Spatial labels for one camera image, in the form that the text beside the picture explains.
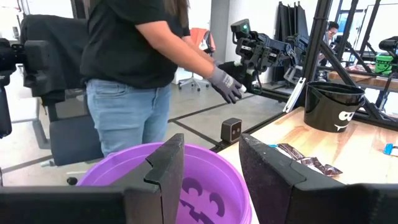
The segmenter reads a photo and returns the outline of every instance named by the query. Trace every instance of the purple bucket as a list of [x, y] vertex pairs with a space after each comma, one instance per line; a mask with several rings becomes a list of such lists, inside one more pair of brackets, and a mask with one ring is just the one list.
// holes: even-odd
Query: purple bucket
[[[112, 154], [92, 167], [78, 185], [109, 185], [144, 162], [162, 144], [144, 144]], [[210, 219], [214, 224], [251, 223], [252, 211], [246, 183], [241, 174], [221, 156], [198, 146], [185, 145], [184, 183], [194, 187], [190, 187], [188, 192], [181, 190], [177, 224], [200, 223], [191, 216], [190, 206], [194, 207], [194, 216], [198, 218], [199, 215], [202, 222]]]

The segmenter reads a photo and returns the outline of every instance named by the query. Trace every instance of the gray floor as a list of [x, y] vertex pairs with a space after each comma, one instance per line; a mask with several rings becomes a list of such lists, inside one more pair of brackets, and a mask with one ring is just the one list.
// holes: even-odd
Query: gray floor
[[[12, 82], [7, 86], [9, 104], [17, 102], [19, 99], [29, 98], [30, 90], [22, 87], [22, 75], [15, 73]], [[224, 100], [212, 88], [203, 86], [201, 92], [196, 88], [184, 86], [178, 90], [173, 86], [170, 119], [183, 117], [178, 122], [182, 126], [188, 126], [197, 132], [212, 139], [211, 142], [197, 135], [188, 129], [181, 127], [173, 122], [169, 123], [167, 138], [176, 133], [184, 133], [187, 144], [195, 144], [207, 149], [214, 147], [214, 142], [220, 141], [221, 124], [229, 118], [239, 118], [243, 121], [243, 130], [250, 128], [267, 118], [280, 113], [284, 103], [260, 96], [244, 95], [246, 99], [239, 101], [236, 105], [225, 105]], [[74, 108], [66, 103], [66, 108]], [[191, 116], [197, 111], [205, 110]], [[81, 113], [76, 108], [71, 113]], [[43, 123], [45, 133], [49, 134], [49, 119], [45, 110], [40, 110], [40, 120]], [[40, 158], [51, 156], [48, 149], [39, 149], [32, 124], [20, 123], [13, 124], [13, 132], [10, 136], [0, 140], [0, 167], [5, 171], [3, 181], [5, 186], [15, 185], [66, 185], [67, 172], [84, 172], [94, 164], [74, 164], [63, 167], [41, 167], [37, 163]]]

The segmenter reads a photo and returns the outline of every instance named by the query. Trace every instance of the gray glove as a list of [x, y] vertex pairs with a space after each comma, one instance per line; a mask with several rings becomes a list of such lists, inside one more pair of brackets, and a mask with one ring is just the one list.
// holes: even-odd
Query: gray glove
[[236, 97], [242, 98], [239, 89], [242, 87], [238, 81], [218, 67], [215, 67], [213, 76], [208, 79], [213, 88], [224, 98], [227, 103], [236, 103]]

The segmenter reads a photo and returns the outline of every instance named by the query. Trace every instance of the table surface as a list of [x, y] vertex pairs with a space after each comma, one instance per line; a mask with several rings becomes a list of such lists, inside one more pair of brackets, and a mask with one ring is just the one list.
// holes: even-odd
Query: table surface
[[[387, 78], [376, 78], [376, 77], [369, 77], [366, 75], [357, 75], [357, 74], [350, 74], [351, 78], [357, 84], [368, 85], [368, 86], [376, 86], [378, 88], [384, 88], [387, 83]], [[332, 71], [329, 73], [330, 80], [341, 80], [339, 74], [336, 71]], [[394, 78], [391, 80], [390, 90], [398, 90], [398, 79]]]
[[[387, 143], [398, 144], [398, 132], [351, 121], [343, 133], [328, 133], [304, 123], [304, 108], [297, 108], [252, 134], [266, 144], [287, 143], [304, 156], [317, 157], [343, 173], [344, 184], [398, 183], [398, 157], [383, 154]], [[242, 174], [239, 143], [219, 153]], [[253, 209], [252, 224], [258, 223]]]

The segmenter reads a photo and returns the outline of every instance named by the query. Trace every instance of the black container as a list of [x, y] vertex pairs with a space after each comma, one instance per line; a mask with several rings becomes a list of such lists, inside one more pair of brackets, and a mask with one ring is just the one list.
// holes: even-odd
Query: black container
[[315, 87], [320, 93], [329, 97], [329, 99], [349, 106], [357, 105], [365, 95], [364, 90], [355, 86], [330, 82], [311, 82], [309, 85]]
[[353, 93], [350, 97], [347, 92], [351, 91], [352, 86], [347, 86], [349, 88], [344, 89], [346, 85], [340, 85], [338, 88], [334, 88], [335, 91], [330, 91], [331, 88], [325, 90], [326, 85], [318, 84], [318, 82], [307, 84], [304, 122], [321, 131], [344, 132], [355, 111], [364, 104], [364, 93], [361, 96], [358, 93]]

